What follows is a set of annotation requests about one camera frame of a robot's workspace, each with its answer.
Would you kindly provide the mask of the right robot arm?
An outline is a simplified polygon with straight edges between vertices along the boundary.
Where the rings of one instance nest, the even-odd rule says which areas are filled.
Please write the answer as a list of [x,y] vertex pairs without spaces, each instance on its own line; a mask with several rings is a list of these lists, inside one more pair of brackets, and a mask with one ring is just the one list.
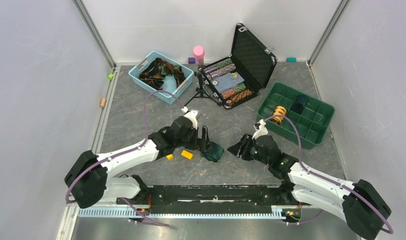
[[375,187],[366,180],[352,182],[332,177],[282,152],[273,137],[253,139],[245,134],[228,151],[246,161],[268,166],[272,175],[283,181],[279,196],[282,202],[307,203],[342,219],[348,227],[366,240],[374,240],[392,211]]

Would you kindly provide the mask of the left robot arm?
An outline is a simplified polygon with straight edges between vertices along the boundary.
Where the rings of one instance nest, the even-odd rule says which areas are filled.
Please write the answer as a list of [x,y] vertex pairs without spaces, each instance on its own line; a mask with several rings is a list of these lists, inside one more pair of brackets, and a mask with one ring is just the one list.
[[81,209],[117,198],[141,204],[147,200],[148,190],[137,177],[119,177],[119,173],[166,157],[177,148],[206,155],[213,147],[205,125],[199,128],[195,119],[180,116],[170,126],[149,134],[136,144],[108,153],[84,151],[64,178],[68,187],[66,202],[76,203]]

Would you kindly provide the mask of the green navy striped tie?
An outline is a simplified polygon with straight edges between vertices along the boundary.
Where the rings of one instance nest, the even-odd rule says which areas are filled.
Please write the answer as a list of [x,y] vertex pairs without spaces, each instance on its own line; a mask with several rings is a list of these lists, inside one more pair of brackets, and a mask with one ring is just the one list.
[[217,163],[224,153],[224,148],[219,144],[211,141],[210,147],[201,153],[201,156],[210,162]]

